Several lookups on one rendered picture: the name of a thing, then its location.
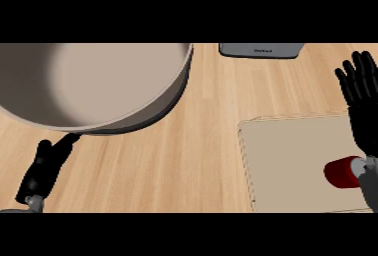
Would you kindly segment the red can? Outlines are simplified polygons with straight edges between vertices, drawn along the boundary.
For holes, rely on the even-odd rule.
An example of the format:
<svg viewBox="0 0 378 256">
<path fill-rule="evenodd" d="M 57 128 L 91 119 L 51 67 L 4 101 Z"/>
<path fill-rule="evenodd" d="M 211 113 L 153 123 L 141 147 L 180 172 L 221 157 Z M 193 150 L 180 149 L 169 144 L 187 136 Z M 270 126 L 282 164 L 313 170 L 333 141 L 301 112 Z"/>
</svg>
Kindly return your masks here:
<svg viewBox="0 0 378 256">
<path fill-rule="evenodd" d="M 323 168 L 327 182 L 339 189 L 358 188 L 360 175 L 364 173 L 366 161 L 358 156 L 348 156 L 329 162 Z"/>
</svg>

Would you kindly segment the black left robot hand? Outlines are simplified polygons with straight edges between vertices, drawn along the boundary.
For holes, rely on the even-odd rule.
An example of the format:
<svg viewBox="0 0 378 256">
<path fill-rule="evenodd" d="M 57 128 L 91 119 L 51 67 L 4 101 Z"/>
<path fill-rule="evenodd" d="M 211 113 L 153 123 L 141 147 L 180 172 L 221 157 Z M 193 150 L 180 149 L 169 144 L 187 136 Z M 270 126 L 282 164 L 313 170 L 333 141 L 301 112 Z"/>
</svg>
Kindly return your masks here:
<svg viewBox="0 0 378 256">
<path fill-rule="evenodd" d="M 56 183 L 62 165 L 79 137 L 79 134 L 69 133 L 56 143 L 51 143 L 47 139 L 38 142 L 35 157 L 22 178 L 14 197 L 17 203 L 25 204 L 26 198 L 35 195 L 42 199 L 47 198 Z"/>
</svg>

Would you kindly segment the beige tray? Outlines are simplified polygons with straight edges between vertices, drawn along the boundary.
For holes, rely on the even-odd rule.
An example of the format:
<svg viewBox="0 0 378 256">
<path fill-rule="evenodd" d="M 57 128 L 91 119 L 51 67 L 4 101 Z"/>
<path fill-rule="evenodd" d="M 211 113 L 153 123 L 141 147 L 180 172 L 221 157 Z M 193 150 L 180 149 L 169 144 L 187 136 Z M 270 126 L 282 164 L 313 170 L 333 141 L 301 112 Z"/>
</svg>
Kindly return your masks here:
<svg viewBox="0 0 378 256">
<path fill-rule="evenodd" d="M 369 211 L 361 191 L 330 185 L 324 165 L 360 157 L 348 115 L 258 117 L 239 124 L 252 208 L 259 213 Z"/>
</svg>

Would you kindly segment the large grey metal pot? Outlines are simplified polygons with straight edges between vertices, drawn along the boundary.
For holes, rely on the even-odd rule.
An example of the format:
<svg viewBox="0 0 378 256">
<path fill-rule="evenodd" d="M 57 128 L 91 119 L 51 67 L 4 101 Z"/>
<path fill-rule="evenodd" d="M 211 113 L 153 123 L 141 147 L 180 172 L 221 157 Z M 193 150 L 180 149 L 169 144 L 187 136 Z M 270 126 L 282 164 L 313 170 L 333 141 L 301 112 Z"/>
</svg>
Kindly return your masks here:
<svg viewBox="0 0 378 256">
<path fill-rule="evenodd" d="M 0 43 L 0 112 L 41 129 L 122 134 L 181 98 L 190 43 Z"/>
</svg>

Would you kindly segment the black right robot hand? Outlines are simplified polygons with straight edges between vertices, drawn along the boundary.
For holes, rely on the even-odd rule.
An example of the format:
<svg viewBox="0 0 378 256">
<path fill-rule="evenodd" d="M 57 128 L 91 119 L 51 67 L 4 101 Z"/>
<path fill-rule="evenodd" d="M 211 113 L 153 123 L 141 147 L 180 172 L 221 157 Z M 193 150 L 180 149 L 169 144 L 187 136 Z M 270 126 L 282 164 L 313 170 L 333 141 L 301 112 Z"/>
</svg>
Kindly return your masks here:
<svg viewBox="0 0 378 256">
<path fill-rule="evenodd" d="M 378 64 L 367 51 L 351 53 L 335 76 L 347 103 L 352 138 L 364 155 L 378 158 Z"/>
</svg>

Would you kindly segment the grey appliance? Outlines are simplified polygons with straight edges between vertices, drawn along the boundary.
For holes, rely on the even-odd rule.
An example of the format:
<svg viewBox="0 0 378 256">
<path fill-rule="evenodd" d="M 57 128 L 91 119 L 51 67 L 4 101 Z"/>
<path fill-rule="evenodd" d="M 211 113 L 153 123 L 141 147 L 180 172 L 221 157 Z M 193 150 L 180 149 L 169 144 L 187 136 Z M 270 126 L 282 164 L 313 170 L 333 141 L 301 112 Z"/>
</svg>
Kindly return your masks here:
<svg viewBox="0 0 378 256">
<path fill-rule="evenodd" d="M 227 57 L 295 59 L 302 43 L 220 43 L 218 52 Z"/>
</svg>

